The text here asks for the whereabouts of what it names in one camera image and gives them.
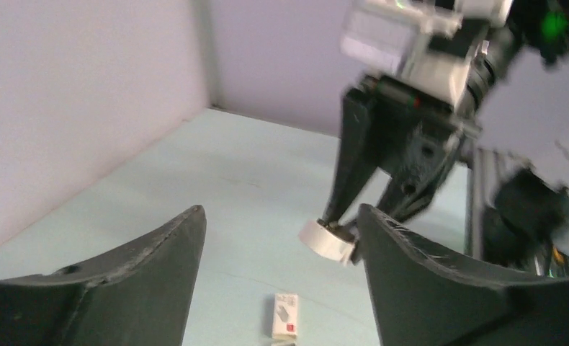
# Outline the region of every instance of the white robot part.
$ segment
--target white robot part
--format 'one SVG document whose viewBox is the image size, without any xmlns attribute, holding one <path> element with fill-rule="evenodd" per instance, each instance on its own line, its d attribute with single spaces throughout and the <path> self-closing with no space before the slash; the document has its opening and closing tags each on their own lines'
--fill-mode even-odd
<svg viewBox="0 0 569 346">
<path fill-rule="evenodd" d="M 485 18 L 493 27 L 502 27 L 514 0 L 456 0 L 454 10 L 465 17 Z"/>
<path fill-rule="evenodd" d="M 300 240 L 316 254 L 347 265 L 356 246 L 344 241 L 316 221 L 308 221 L 299 234 Z"/>
<path fill-rule="evenodd" d="M 354 7 L 341 40 L 343 53 L 456 110 L 475 56 L 449 56 L 429 51 L 428 45 L 433 35 L 455 34 L 462 15 L 425 4 L 402 3 L 369 0 Z"/>
</svg>

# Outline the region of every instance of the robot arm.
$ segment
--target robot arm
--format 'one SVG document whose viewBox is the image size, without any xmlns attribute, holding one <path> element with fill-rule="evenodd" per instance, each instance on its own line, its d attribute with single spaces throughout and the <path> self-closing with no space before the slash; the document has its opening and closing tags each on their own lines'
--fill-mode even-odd
<svg viewBox="0 0 569 346">
<path fill-rule="evenodd" d="M 470 153 L 477 152 L 475 140 L 481 132 L 477 113 L 483 100 L 524 46 L 538 51 L 546 66 L 569 53 L 569 3 L 368 0 L 349 14 L 341 45 L 347 55 L 377 72 L 364 76 L 342 99 L 339 159 L 331 197 L 321 219 L 310 222 L 300 238 L 321 256 L 345 263 L 359 259 L 355 252 L 359 239 L 351 235 L 355 220 L 341 226 L 340 218 L 376 169 L 391 176 L 376 207 L 405 222 L 430 205 L 457 161 L 468 163 L 471 170 L 480 166 Z M 508 179 L 519 182 L 514 179 L 518 173 L 537 177 L 528 165 Z M 501 197 L 469 213 L 485 218 L 485 207 L 493 208 L 498 201 L 497 207 L 503 209 L 507 198 L 525 195 L 527 210 L 543 210 L 545 218 L 569 213 L 568 192 L 544 185 L 553 193 L 546 193 L 541 203 L 553 208 L 544 208 L 518 191 L 525 187 L 502 181 L 497 190 L 491 189 L 492 195 Z M 554 228 L 569 221 L 557 219 Z M 485 234 L 503 234 L 502 229 L 480 230 L 478 237 L 477 230 L 471 229 L 473 224 L 479 223 L 470 222 L 470 244 L 480 242 L 479 247 L 486 247 L 491 236 Z M 535 223 L 516 227 L 540 238 L 539 243 L 545 240 L 544 233 L 552 233 L 536 230 Z M 536 247 L 535 241 L 527 243 Z M 520 244 L 509 246 L 520 254 L 525 252 L 518 249 Z M 478 245 L 468 248 L 471 251 Z"/>
</svg>

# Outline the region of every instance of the small white box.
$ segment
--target small white box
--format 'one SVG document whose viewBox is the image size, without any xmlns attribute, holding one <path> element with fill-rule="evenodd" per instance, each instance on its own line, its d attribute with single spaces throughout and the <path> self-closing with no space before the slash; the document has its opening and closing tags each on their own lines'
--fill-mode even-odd
<svg viewBox="0 0 569 346">
<path fill-rule="evenodd" d="M 297 339 L 297 313 L 299 297 L 297 294 L 278 293 L 274 299 L 274 321 L 272 338 L 276 340 Z"/>
</svg>

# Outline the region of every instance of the table surface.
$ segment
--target table surface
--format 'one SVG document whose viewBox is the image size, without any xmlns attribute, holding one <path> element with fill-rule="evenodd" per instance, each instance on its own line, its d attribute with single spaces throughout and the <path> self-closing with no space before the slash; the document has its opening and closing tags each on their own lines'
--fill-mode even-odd
<svg viewBox="0 0 569 346">
<path fill-rule="evenodd" d="M 207 235 L 183 345 L 270 345 L 275 293 L 300 296 L 300 345 L 378 346 L 364 268 L 297 233 L 331 190 L 338 139 L 206 110 L 0 247 L 0 279 L 106 252 L 201 204 Z M 378 200 L 377 174 L 359 201 Z M 466 169 L 411 228 L 461 251 Z"/>
</svg>

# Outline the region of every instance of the gripper jaw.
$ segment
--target gripper jaw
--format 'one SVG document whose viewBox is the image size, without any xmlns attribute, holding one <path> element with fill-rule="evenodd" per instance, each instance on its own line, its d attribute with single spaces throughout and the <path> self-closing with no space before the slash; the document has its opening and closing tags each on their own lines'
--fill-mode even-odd
<svg viewBox="0 0 569 346">
<path fill-rule="evenodd" d="M 460 254 L 369 205 L 358 224 L 383 345 L 569 345 L 569 278 Z"/>
<path fill-rule="evenodd" d="M 336 174 L 325 213 L 300 239 L 322 257 L 358 262 L 355 220 L 340 220 L 377 169 L 391 176 L 376 207 L 400 222 L 426 210 L 460 157 L 462 131 L 401 107 L 365 84 L 342 100 Z"/>
</svg>

